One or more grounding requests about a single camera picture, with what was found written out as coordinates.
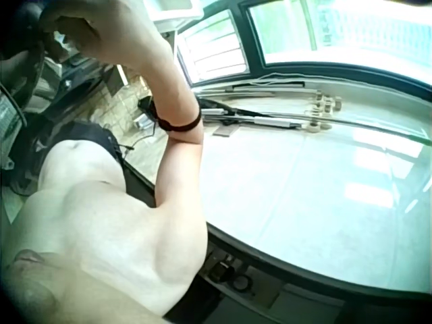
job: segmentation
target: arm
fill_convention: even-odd
[[[148,68],[142,75],[153,94],[158,116],[173,126],[184,126],[196,119],[199,107],[169,52],[164,62],[153,65],[157,69]],[[159,238],[159,271],[170,279],[181,273],[195,274],[205,258],[207,224],[199,192],[203,133],[202,122],[189,132],[168,132],[157,173],[157,211],[166,220]]]
[[[167,55],[164,61],[153,66],[157,68],[147,69],[142,75],[153,94],[158,116],[173,126],[193,122],[198,116],[198,103],[172,56]],[[191,204],[197,203],[202,151],[202,122],[189,132],[168,133],[167,147],[157,174],[157,206],[176,203],[180,197],[187,198]]]

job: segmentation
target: shirtless man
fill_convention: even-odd
[[[40,19],[83,54],[142,74],[158,116],[197,120],[198,104],[142,0],[56,0]],[[207,249],[198,175],[203,124],[168,132],[157,208],[126,194],[101,141],[60,140],[3,248],[2,282],[32,323],[164,323]]]

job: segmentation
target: bicep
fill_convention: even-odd
[[[183,205],[200,200],[199,173],[203,146],[169,138],[157,172],[156,205]]]
[[[165,219],[158,240],[158,269],[166,278],[185,280],[179,273],[193,277],[204,262],[207,224],[199,192],[202,150],[200,144],[170,138],[159,166],[155,198]]]

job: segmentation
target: window frame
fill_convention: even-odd
[[[249,12],[250,7],[257,5],[279,1],[279,0],[218,0],[204,8],[204,16],[201,20],[193,21],[179,30],[179,33],[193,27],[199,22],[218,14],[219,12],[229,9],[232,15],[234,26],[238,31],[238,36],[243,45],[246,64],[249,67],[249,73],[234,74],[231,76],[222,76],[209,80],[190,82],[191,87],[210,86],[222,82],[238,82],[251,79],[261,78],[270,73],[285,74],[286,78],[339,78],[342,80],[351,80],[355,82],[363,82],[375,86],[394,89],[408,95],[420,98],[422,100],[432,101],[432,87],[430,84],[421,82],[393,72],[376,69],[373,67],[365,67],[348,63],[332,63],[332,62],[316,62],[316,61],[301,61],[301,62],[281,62],[266,64],[264,60],[263,50],[259,43],[257,30],[252,21]],[[300,0],[303,5],[307,6],[306,0]],[[187,77],[188,72],[184,62],[180,61],[182,69]]]
[[[210,40],[208,43],[211,43],[211,42],[213,42],[213,41],[217,41],[218,39],[223,38],[223,37],[228,37],[228,36],[230,36],[230,35],[236,35],[236,38],[237,38],[238,43],[239,43],[239,48],[238,48],[238,49],[239,49],[239,50],[241,51],[241,53],[242,53],[242,56],[243,56],[243,58],[244,58],[244,65],[246,66],[246,69],[245,69],[243,72],[238,72],[238,73],[228,74],[228,75],[224,75],[224,76],[220,76],[220,77],[215,77],[215,78],[209,78],[209,79],[199,80],[198,82],[193,82],[193,81],[192,81],[192,78],[190,77],[190,75],[189,75],[189,73],[188,73],[188,67],[187,67],[187,65],[186,65],[186,62],[184,61],[183,56],[182,56],[182,55],[183,55],[183,54],[182,54],[182,51],[179,49],[178,53],[182,56],[182,60],[181,60],[182,69],[183,69],[184,73],[188,76],[189,85],[191,85],[191,86],[192,86],[192,85],[195,85],[195,84],[199,84],[199,83],[201,83],[201,82],[206,82],[206,81],[214,80],[214,79],[218,79],[218,78],[229,78],[229,77],[232,77],[232,76],[241,76],[241,75],[246,75],[246,76],[247,76],[247,75],[249,75],[249,73],[250,73],[249,65],[248,65],[248,60],[247,60],[246,53],[245,53],[245,50],[244,50],[244,45],[243,45],[243,43],[242,43],[242,39],[240,38],[240,35],[238,34],[238,29],[237,29],[236,23],[234,22],[234,17],[233,17],[233,15],[232,15],[232,12],[231,12],[229,9],[222,9],[222,10],[218,10],[217,12],[215,12],[215,13],[209,15],[209,16],[206,16],[206,15],[205,15],[203,19],[201,19],[200,21],[196,22],[195,24],[192,24],[191,26],[187,25],[186,29],[181,29],[181,30],[179,31],[179,35],[180,35],[181,33],[183,33],[184,31],[190,29],[191,27],[194,27],[195,25],[199,24],[200,22],[203,22],[203,21],[205,21],[205,20],[207,20],[207,19],[209,19],[209,18],[212,18],[213,16],[216,16],[217,14],[220,14],[221,12],[224,12],[224,11],[227,12],[227,15],[228,15],[227,18],[222,19],[222,20],[218,20],[218,21],[213,22],[212,24],[210,24],[210,25],[208,25],[208,26],[206,26],[206,27],[204,27],[204,28],[201,28],[200,30],[194,32],[193,34],[191,34],[191,35],[185,37],[184,40],[185,40],[185,42],[186,42],[186,38],[191,37],[191,36],[194,36],[195,34],[198,34],[198,33],[201,32],[202,30],[205,30],[206,28],[209,28],[209,27],[211,27],[211,26],[213,26],[213,25],[215,25],[215,24],[219,24],[219,23],[221,23],[221,22],[224,22],[224,21],[226,21],[226,20],[229,20],[229,21],[232,23],[232,27],[233,27],[234,31],[233,31],[232,33],[225,34],[225,35],[220,36],[220,37],[218,37],[218,38],[214,38],[214,39]],[[196,63],[199,62],[199,61],[202,61],[202,60],[205,60],[205,59],[209,59],[209,58],[212,58],[212,57],[215,57],[215,56],[218,56],[218,55],[223,55],[223,54],[225,54],[225,53],[229,53],[229,52],[231,52],[231,51],[237,51],[238,49],[237,49],[237,48],[236,48],[236,49],[230,49],[230,50],[228,50],[228,51],[223,51],[223,52],[220,52],[220,53],[212,54],[212,55],[210,55],[210,56],[203,57],[203,58],[200,58],[200,59],[198,59],[198,60],[194,60],[192,57],[191,57],[190,59],[193,61],[194,65],[195,65],[195,67],[196,67]],[[217,68],[217,69],[209,70],[209,71],[207,71],[207,72],[212,72],[212,71],[222,70],[222,69],[225,69],[225,68],[231,68],[231,67],[234,67],[234,66],[237,66],[237,65],[242,65],[242,64],[243,64],[243,63],[241,63],[241,64],[235,64],[235,65],[230,65],[230,66],[219,67],[219,68]]]

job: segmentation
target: sunlight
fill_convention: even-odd
[[[389,149],[410,157],[419,157],[423,144],[396,135],[356,128],[352,137],[355,141]]]
[[[392,208],[394,203],[393,194],[389,190],[366,184],[347,184],[345,187],[345,197],[368,205],[386,208]]]
[[[378,171],[390,175],[389,161],[384,152],[378,152],[369,148],[356,147],[354,164],[368,170]]]

